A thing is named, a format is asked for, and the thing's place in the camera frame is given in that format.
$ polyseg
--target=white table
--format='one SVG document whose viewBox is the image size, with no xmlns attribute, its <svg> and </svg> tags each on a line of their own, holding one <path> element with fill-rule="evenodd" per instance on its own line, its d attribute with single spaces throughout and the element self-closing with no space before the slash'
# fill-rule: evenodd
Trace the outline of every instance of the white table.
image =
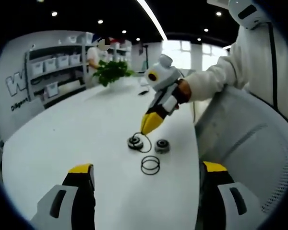
<svg viewBox="0 0 288 230">
<path fill-rule="evenodd" d="M 79 93 L 42 112 L 4 146 L 2 174 L 7 194 L 30 220 L 38 201 L 70 168 L 94 164 L 98 230 L 193 230 L 199 202 L 199 163 L 190 107 L 185 104 L 148 136 L 164 138 L 171 151 L 139 153 L 127 139 L 140 129 L 154 91 L 133 79 L 109 91 L 102 86 Z M 144 142 L 143 150 L 149 147 Z M 160 159 L 160 171 L 141 172 L 147 155 Z"/>
</svg>

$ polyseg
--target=potted plant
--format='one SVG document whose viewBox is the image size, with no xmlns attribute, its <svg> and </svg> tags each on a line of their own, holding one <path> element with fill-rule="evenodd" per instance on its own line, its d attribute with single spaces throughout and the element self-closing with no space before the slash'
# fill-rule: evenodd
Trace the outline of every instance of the potted plant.
<svg viewBox="0 0 288 230">
<path fill-rule="evenodd" d="M 106 63 L 104 61 L 99 62 L 99 68 L 93 77 L 98 77 L 98 82 L 103 86 L 107 86 L 113 82 L 116 82 L 122 77 L 129 77 L 134 74 L 134 71 L 128 69 L 127 62 L 125 61 L 110 61 Z"/>
</svg>

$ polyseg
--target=bright window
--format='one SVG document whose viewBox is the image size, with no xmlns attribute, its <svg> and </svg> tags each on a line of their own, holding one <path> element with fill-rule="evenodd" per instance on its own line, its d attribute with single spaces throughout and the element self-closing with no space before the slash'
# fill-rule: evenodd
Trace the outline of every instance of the bright window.
<svg viewBox="0 0 288 230">
<path fill-rule="evenodd" d="M 172 65 L 178 69 L 191 69 L 191 42 L 163 41 L 162 53 L 173 59 Z"/>
<path fill-rule="evenodd" d="M 228 52 L 223 50 L 221 47 L 213 46 L 209 44 L 202 45 L 202 70 L 206 71 L 210 66 L 217 63 L 219 57 L 227 56 Z"/>
</svg>

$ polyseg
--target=yellow robot finger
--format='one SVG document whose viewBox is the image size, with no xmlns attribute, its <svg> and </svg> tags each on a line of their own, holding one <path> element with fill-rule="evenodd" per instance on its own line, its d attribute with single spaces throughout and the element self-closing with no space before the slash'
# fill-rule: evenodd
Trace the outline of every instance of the yellow robot finger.
<svg viewBox="0 0 288 230">
<path fill-rule="evenodd" d="M 163 121 L 164 119 L 156 112 L 145 114 L 142 119 L 141 133 L 144 135 L 149 134 L 158 128 Z"/>
<path fill-rule="evenodd" d="M 94 167 L 92 164 L 82 164 L 68 171 L 62 185 L 76 186 L 94 190 Z"/>
</svg>

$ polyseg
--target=black o-ring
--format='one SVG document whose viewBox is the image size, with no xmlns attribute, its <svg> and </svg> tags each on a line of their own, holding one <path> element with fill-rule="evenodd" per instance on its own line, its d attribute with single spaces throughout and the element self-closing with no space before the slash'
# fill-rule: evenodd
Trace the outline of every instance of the black o-ring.
<svg viewBox="0 0 288 230">
<path fill-rule="evenodd" d="M 153 147 L 152 142 L 150 141 L 150 139 L 149 139 L 146 135 L 144 135 L 143 133 L 141 133 L 141 132 L 135 133 L 131 138 L 133 139 L 134 137 L 136 137 L 137 134 L 142 134 L 144 137 L 146 137 L 146 139 L 148 140 L 149 145 L 150 145 L 149 150 L 147 150 L 147 151 L 141 151 L 140 149 L 137 149 L 137 151 L 139 151 L 139 152 L 141 152 L 141 153 L 148 153 L 148 152 L 150 152 L 150 150 L 152 150 L 152 147 Z"/>
<path fill-rule="evenodd" d="M 153 162 L 155 162 L 156 164 L 157 164 L 157 166 L 156 167 L 154 167 L 154 168 L 152 168 L 152 169 L 148 169 L 148 168 L 146 168 L 145 166 L 143 166 L 143 164 L 145 163 L 145 162 L 147 162 L 147 161 L 153 161 Z M 153 170 L 156 170 L 157 169 L 157 171 L 156 172 L 154 172 L 154 173 L 147 173 L 147 172 L 144 172 L 144 170 L 143 169 L 145 169 L 145 170 L 148 170 L 148 171 L 153 171 Z M 159 158 L 158 157 L 155 157 L 155 156 L 146 156 L 146 157 L 144 157 L 142 160 L 141 160 L 141 171 L 145 174 L 145 175 L 156 175 L 159 171 L 160 171 L 160 160 L 159 160 Z"/>
<path fill-rule="evenodd" d="M 144 163 L 145 163 L 145 162 L 148 162 L 148 161 L 156 162 L 157 166 L 154 167 L 154 168 L 151 168 L 151 169 L 146 168 L 146 167 L 144 166 Z M 149 170 L 149 171 L 150 171 L 150 170 L 155 170 L 156 168 L 160 167 L 160 163 L 157 162 L 157 161 L 155 161 L 155 160 L 146 160 L 146 161 L 142 162 L 142 167 L 145 168 L 146 170 Z"/>
<path fill-rule="evenodd" d="M 155 158 L 156 159 L 156 161 L 158 162 L 158 164 L 160 164 L 160 160 L 159 160 L 159 158 L 158 157 L 155 157 L 155 156 L 146 156 L 146 157 L 143 157 L 143 159 L 142 159 L 142 163 L 144 162 L 144 160 L 146 159 L 146 158 L 149 158 L 149 157 L 152 157 L 152 158 Z"/>
<path fill-rule="evenodd" d="M 141 171 L 142 171 L 145 175 L 149 175 L 149 176 L 156 175 L 156 174 L 160 171 L 160 166 L 158 167 L 158 170 L 157 170 L 156 172 L 154 172 L 154 173 L 146 173 L 146 172 L 144 172 L 142 166 L 141 166 Z"/>
</svg>

